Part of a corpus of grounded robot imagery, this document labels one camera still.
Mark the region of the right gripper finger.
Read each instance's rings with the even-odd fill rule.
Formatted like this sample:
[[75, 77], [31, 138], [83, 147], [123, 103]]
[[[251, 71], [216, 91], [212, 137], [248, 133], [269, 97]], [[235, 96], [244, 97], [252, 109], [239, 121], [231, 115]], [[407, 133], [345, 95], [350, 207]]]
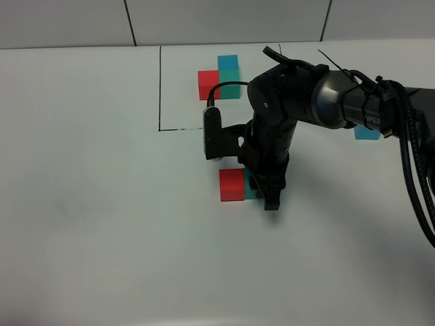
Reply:
[[264, 210], [277, 211], [280, 207], [280, 195], [282, 186], [280, 183], [261, 183], [260, 192], [264, 198]]

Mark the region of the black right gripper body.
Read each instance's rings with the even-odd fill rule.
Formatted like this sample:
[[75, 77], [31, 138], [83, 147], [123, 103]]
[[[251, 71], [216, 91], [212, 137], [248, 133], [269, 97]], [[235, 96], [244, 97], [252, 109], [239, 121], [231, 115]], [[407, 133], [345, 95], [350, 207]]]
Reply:
[[[246, 124], [223, 127], [221, 140], [227, 156], [235, 156], [248, 169], [251, 186], [258, 192], [285, 189], [285, 173], [290, 160], [289, 148], [297, 121], [286, 119], [272, 125], [261, 117]], [[232, 154], [229, 140], [243, 137], [243, 144]]]

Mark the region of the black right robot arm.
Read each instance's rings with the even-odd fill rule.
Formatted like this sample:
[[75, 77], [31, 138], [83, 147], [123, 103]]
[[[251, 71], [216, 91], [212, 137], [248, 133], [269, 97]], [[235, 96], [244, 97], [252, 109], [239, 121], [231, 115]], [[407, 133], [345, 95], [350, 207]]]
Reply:
[[332, 71], [302, 61], [281, 63], [247, 84], [254, 111], [246, 124], [222, 126], [213, 99], [203, 124], [209, 160], [236, 157], [251, 173], [266, 210], [285, 188], [289, 147], [298, 122], [328, 129], [363, 126], [400, 141], [405, 183], [414, 209], [434, 211], [434, 91], [407, 88], [356, 70]]

